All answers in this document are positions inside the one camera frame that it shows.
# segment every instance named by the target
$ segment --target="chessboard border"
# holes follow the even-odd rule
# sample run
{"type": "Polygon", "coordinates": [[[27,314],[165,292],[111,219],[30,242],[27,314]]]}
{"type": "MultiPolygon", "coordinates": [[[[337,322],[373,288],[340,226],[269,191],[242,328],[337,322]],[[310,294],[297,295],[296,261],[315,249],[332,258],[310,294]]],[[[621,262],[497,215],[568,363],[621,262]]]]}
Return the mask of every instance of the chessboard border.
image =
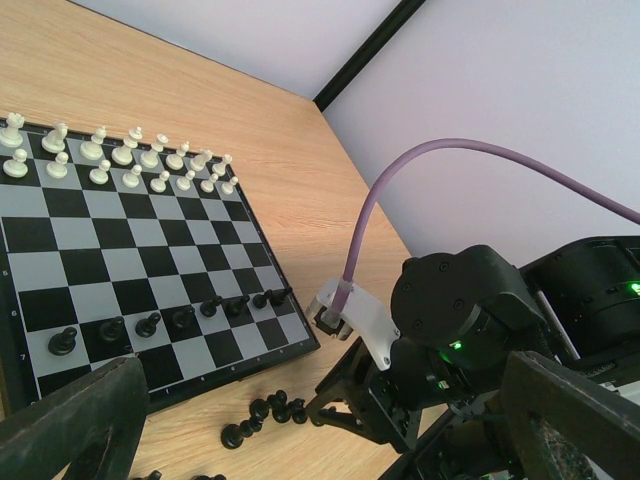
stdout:
{"type": "MultiPolygon", "coordinates": [[[[6,119],[0,118],[0,122],[6,123],[6,119]]],[[[46,135],[51,131],[51,129],[52,127],[46,125],[25,122],[23,128],[20,130],[27,133],[46,135]]],[[[88,141],[91,139],[91,134],[69,130],[67,138],[88,141]]],[[[117,147],[120,143],[122,143],[122,140],[107,137],[104,139],[103,145],[117,147]]],[[[149,148],[149,144],[140,143],[138,148],[149,148]]],[[[175,152],[175,149],[167,148],[165,149],[165,152],[173,153],[175,152]]],[[[196,155],[196,153],[189,151],[187,152],[187,155],[193,156],[196,155]]],[[[214,156],[213,160],[220,161],[221,157],[214,156]]],[[[233,176],[234,172],[231,165],[227,165],[227,168],[230,172],[229,177],[233,176]]],[[[290,286],[280,263],[276,259],[275,252],[271,248],[271,245],[269,244],[242,187],[240,184],[237,184],[235,188],[242,203],[246,207],[250,221],[256,227],[260,240],[266,248],[269,259],[282,279],[284,286],[290,286]]],[[[5,249],[4,233],[1,228],[0,272],[0,395],[5,415],[11,415],[18,410],[29,406],[35,401],[38,401],[39,396],[37,379],[33,374],[29,355],[25,356],[24,362],[18,361],[17,352],[20,350],[28,352],[29,350],[25,332],[22,328],[22,321],[11,321],[11,317],[20,319],[20,309],[18,304],[18,295],[15,291],[13,280],[9,273],[8,252],[5,249]]],[[[300,317],[303,326],[305,326],[306,331],[309,334],[309,338],[301,342],[296,342],[294,344],[285,345],[278,349],[271,350],[259,357],[251,357],[249,359],[241,360],[237,363],[218,368],[201,377],[183,380],[164,389],[161,388],[150,392],[149,413],[170,407],[234,381],[240,381],[251,375],[282,365],[290,360],[299,358],[319,349],[320,342],[304,315],[304,310],[300,307],[298,299],[295,296],[295,292],[290,295],[290,300],[295,312],[300,317]]]]}

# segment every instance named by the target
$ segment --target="wall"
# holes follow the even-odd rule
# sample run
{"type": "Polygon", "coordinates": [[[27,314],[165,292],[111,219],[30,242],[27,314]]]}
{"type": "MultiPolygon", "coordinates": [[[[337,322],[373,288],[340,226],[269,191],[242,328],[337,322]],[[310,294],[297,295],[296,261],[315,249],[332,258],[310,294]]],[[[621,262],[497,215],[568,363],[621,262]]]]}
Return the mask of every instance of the wall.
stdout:
{"type": "MultiPolygon", "coordinates": [[[[640,209],[640,3],[425,4],[325,112],[371,185],[405,150],[468,137],[530,155],[640,209]]],[[[414,161],[381,202],[414,255],[487,243],[522,265],[637,226],[484,154],[414,161]]]]}
{"type": "Polygon", "coordinates": [[[76,3],[313,98],[398,0],[77,0],[76,3]]]}

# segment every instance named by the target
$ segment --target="chessboard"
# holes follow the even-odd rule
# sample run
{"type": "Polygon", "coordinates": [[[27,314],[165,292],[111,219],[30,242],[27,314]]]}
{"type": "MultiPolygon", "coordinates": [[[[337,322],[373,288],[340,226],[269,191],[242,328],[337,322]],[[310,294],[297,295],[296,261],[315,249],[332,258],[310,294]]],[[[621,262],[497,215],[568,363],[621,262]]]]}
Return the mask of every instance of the chessboard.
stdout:
{"type": "MultiPolygon", "coordinates": [[[[0,120],[0,127],[6,122],[0,120]]],[[[135,188],[123,184],[133,162],[112,162],[109,180],[89,179],[97,161],[80,152],[91,135],[69,132],[67,175],[53,178],[47,164],[56,155],[41,142],[51,128],[20,129],[28,173],[13,178],[0,169],[0,361],[6,413],[28,406],[115,357],[138,357],[149,387],[151,410],[168,407],[221,385],[309,353],[319,347],[293,294],[281,304],[252,301],[227,315],[225,304],[243,296],[289,287],[264,232],[235,185],[222,190],[227,173],[206,193],[200,183],[220,157],[197,172],[188,190],[176,181],[187,169],[143,168],[135,188]],[[166,190],[150,188],[163,170],[166,190]],[[217,296],[215,315],[200,306],[217,296]],[[176,324],[176,312],[194,308],[193,321],[176,324]],[[161,319],[151,336],[136,325],[161,319]],[[124,329],[104,341],[101,327],[114,318],[124,329]],[[51,338],[74,327],[75,348],[49,351],[51,338]]],[[[105,138],[103,159],[121,140],[105,138]]],[[[131,150],[135,163],[149,150],[131,150]]],[[[14,148],[0,145],[0,162],[14,148]]],[[[185,163],[195,154],[188,152],[185,163]]]]}

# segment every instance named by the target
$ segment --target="light wood surface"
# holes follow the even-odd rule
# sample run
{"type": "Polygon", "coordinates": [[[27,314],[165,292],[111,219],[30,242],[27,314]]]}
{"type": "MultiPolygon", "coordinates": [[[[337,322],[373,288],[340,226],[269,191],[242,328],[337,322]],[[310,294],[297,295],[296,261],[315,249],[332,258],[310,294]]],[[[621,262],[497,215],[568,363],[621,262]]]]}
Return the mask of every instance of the light wood surface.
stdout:
{"type": "MultiPolygon", "coordinates": [[[[71,3],[0,5],[0,115],[85,132],[106,125],[116,137],[140,125],[146,140],[164,133],[172,147],[188,139],[192,150],[231,153],[303,308],[340,275],[366,186],[313,102],[71,3]]],[[[376,209],[357,282],[388,303],[406,256],[376,209]]],[[[331,427],[269,419],[242,448],[220,445],[221,428],[247,418],[253,398],[278,388],[312,398],[350,343],[318,337],[323,346],[311,355],[149,416],[132,476],[377,478],[396,458],[392,448],[331,427]]]]}

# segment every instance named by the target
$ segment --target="white pawn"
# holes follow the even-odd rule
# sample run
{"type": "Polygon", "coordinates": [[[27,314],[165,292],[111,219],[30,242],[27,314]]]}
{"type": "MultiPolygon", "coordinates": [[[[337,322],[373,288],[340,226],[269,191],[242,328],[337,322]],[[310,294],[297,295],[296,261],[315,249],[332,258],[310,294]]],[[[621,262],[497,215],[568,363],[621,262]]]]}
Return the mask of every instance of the white pawn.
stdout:
{"type": "Polygon", "coordinates": [[[200,189],[203,192],[211,193],[213,192],[214,184],[218,181],[218,174],[212,173],[211,176],[207,180],[203,180],[200,184],[200,189]]]}
{"type": "Polygon", "coordinates": [[[67,136],[67,125],[63,122],[53,124],[53,130],[42,138],[42,148],[49,153],[60,153],[64,150],[64,139],[67,136]]]}
{"type": "Polygon", "coordinates": [[[60,152],[56,155],[55,162],[47,163],[47,173],[53,178],[64,178],[67,176],[67,162],[69,161],[69,155],[65,152],[60,152]]]}
{"type": "Polygon", "coordinates": [[[80,153],[87,160],[99,160],[102,157],[102,142],[107,136],[107,127],[104,125],[96,129],[96,133],[91,135],[90,142],[80,145],[80,153]]]}
{"type": "Polygon", "coordinates": [[[166,135],[159,133],[156,140],[151,144],[151,148],[140,155],[140,163],[143,167],[155,168],[158,165],[158,154],[164,150],[164,146],[169,143],[166,135]]]}
{"type": "Polygon", "coordinates": [[[189,142],[184,142],[182,145],[180,145],[180,147],[178,147],[176,153],[172,153],[167,157],[167,167],[171,168],[172,170],[180,170],[184,165],[184,160],[182,160],[182,158],[187,154],[188,151],[189,142]]]}
{"type": "Polygon", "coordinates": [[[167,180],[169,180],[169,172],[163,170],[158,178],[151,180],[151,189],[158,193],[164,192],[167,189],[167,180]]]}
{"type": "Polygon", "coordinates": [[[205,150],[204,148],[200,150],[200,154],[196,155],[195,158],[192,158],[189,162],[189,166],[191,170],[195,170],[199,172],[205,166],[205,164],[213,158],[213,153],[211,150],[205,150]]]}
{"type": "Polygon", "coordinates": [[[98,165],[98,168],[94,168],[89,172],[89,179],[93,183],[98,185],[104,185],[109,180],[109,174],[107,173],[111,168],[111,162],[109,160],[103,160],[98,165]]]}
{"type": "Polygon", "coordinates": [[[129,130],[129,135],[122,142],[124,145],[114,148],[111,152],[111,159],[118,165],[129,165],[133,160],[131,149],[138,146],[138,142],[142,139],[142,128],[136,127],[129,130]]]}
{"type": "Polygon", "coordinates": [[[228,153],[225,153],[222,156],[222,161],[219,163],[216,163],[213,166],[213,171],[217,173],[218,176],[222,177],[225,173],[227,173],[227,165],[229,165],[232,160],[233,158],[231,157],[231,155],[229,155],[228,153]]]}
{"type": "Polygon", "coordinates": [[[124,186],[136,188],[140,183],[140,172],[142,172],[142,167],[140,165],[134,165],[130,172],[127,172],[122,176],[122,183],[124,183],[124,186]]]}
{"type": "Polygon", "coordinates": [[[189,170],[184,177],[176,180],[176,185],[180,190],[189,190],[191,188],[191,180],[196,176],[196,172],[189,170]]]}
{"type": "Polygon", "coordinates": [[[225,195],[231,195],[233,193],[233,187],[238,184],[238,177],[231,177],[228,182],[222,184],[221,190],[225,195]]]}
{"type": "Polygon", "coordinates": [[[24,126],[24,117],[19,113],[7,115],[7,126],[0,130],[0,143],[5,147],[18,148],[22,145],[24,138],[18,129],[24,126]]]}
{"type": "Polygon", "coordinates": [[[7,160],[2,164],[2,170],[4,173],[13,178],[22,178],[24,177],[29,168],[25,165],[24,162],[27,160],[27,152],[23,149],[19,148],[15,152],[13,152],[13,158],[7,160]]]}

